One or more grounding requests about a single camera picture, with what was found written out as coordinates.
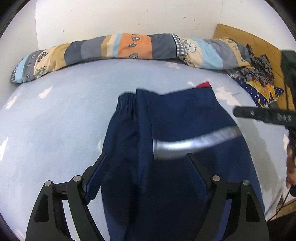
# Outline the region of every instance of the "cable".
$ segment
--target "cable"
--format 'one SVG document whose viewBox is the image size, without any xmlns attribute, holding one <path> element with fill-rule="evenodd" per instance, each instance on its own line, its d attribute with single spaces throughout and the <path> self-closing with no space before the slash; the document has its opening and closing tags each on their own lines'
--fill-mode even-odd
<svg viewBox="0 0 296 241">
<path fill-rule="evenodd" d="M 284 206 L 284 204 L 285 204 L 285 201 L 287 200 L 287 198 L 288 198 L 288 196 L 289 196 L 289 194 L 290 194 L 290 190 L 291 190 L 291 188 L 289 189 L 289 191 L 288 191 L 288 193 L 287 193 L 287 195 L 286 195 L 286 197 L 285 197 L 285 200 L 283 201 L 283 204 L 281 205 L 281 207 L 279 208 L 279 210 L 275 213 L 275 215 L 273 215 L 270 219 L 268 219 L 268 221 L 267 221 L 267 223 L 270 221 L 270 220 L 272 220 L 278 213 L 279 213 L 279 211 L 283 208 L 283 206 Z"/>
<path fill-rule="evenodd" d="M 286 92 L 286 105 L 287 105 L 287 110 L 289 110 L 289 101 L 288 101 L 288 93 L 287 93 L 287 85 L 284 81 L 284 86 L 285 86 L 285 92 Z"/>
</svg>

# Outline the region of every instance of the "pile of clothes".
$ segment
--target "pile of clothes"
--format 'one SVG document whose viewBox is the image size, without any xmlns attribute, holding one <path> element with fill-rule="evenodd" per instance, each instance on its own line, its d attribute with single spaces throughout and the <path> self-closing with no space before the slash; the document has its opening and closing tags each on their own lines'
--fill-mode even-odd
<svg viewBox="0 0 296 241">
<path fill-rule="evenodd" d="M 251 46 L 246 46 L 250 54 L 250 66 L 226 70 L 254 100 L 257 107 L 265 107 L 275 102 L 284 92 L 282 88 L 274 87 L 274 75 L 266 55 L 254 56 Z"/>
</svg>

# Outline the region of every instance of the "human hand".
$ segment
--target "human hand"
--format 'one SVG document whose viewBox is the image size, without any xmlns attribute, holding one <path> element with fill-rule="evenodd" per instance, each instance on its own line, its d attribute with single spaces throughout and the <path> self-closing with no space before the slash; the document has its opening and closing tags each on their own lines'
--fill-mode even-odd
<svg viewBox="0 0 296 241">
<path fill-rule="evenodd" d="M 292 185 L 296 185 L 296 158 L 293 157 L 293 151 L 289 147 L 287 147 L 287 178 L 286 178 L 286 186 L 289 189 Z"/>
</svg>

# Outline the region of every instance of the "wooden board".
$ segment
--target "wooden board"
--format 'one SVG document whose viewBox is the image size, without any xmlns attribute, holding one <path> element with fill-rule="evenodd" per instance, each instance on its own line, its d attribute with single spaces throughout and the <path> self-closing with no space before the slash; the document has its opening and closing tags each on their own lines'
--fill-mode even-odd
<svg viewBox="0 0 296 241">
<path fill-rule="evenodd" d="M 249 44 L 252 47 L 255 56 L 266 54 L 274 71 L 274 86 L 284 88 L 284 74 L 281 70 L 281 50 L 253 34 L 242 31 L 238 28 L 218 24 L 214 34 L 214 38 L 219 39 L 226 37 L 234 39 L 240 42 L 242 45 Z M 287 85 L 286 87 L 288 94 L 288 109 L 295 110 L 291 90 L 288 88 Z M 277 103 L 281 109 L 287 109 L 285 93 L 278 98 Z"/>
<path fill-rule="evenodd" d="M 281 205 L 278 205 L 276 207 L 276 210 L 278 211 L 280 209 Z M 285 203 L 285 205 L 282 207 L 282 209 L 278 212 L 276 218 L 285 216 L 287 214 L 293 213 L 296 211 L 296 199 L 293 199 L 287 203 Z"/>
</svg>

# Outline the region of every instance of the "colorful blanket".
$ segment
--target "colorful blanket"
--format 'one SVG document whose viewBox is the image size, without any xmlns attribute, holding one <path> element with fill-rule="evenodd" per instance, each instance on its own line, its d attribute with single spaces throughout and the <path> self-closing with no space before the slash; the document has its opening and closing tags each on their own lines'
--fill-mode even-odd
<svg viewBox="0 0 296 241">
<path fill-rule="evenodd" d="M 231 39 L 187 39 L 175 34 L 113 34 L 36 51 L 15 67 L 11 83 L 24 83 L 63 67 L 107 58 L 172 59 L 204 69 L 250 65 L 246 47 Z"/>
</svg>

